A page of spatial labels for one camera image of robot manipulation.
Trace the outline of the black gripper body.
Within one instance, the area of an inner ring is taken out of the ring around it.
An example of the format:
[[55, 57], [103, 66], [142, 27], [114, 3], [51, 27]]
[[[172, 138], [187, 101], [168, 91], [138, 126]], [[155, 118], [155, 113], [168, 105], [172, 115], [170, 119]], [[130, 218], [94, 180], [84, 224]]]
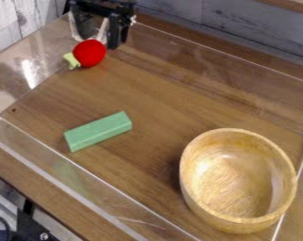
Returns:
[[75, 16], [94, 14], [131, 18], [136, 4], [138, 0], [70, 0], [70, 11]]

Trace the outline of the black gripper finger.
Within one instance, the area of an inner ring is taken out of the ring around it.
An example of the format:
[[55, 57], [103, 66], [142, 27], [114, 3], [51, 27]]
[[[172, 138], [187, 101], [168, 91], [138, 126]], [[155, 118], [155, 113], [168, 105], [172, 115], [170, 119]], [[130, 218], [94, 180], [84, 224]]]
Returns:
[[72, 9], [76, 33], [83, 40], [88, 40], [98, 34], [98, 22], [95, 15], [80, 8]]
[[110, 16], [110, 29], [107, 32], [107, 45], [111, 50], [127, 42], [131, 22], [127, 17], [112, 14]]

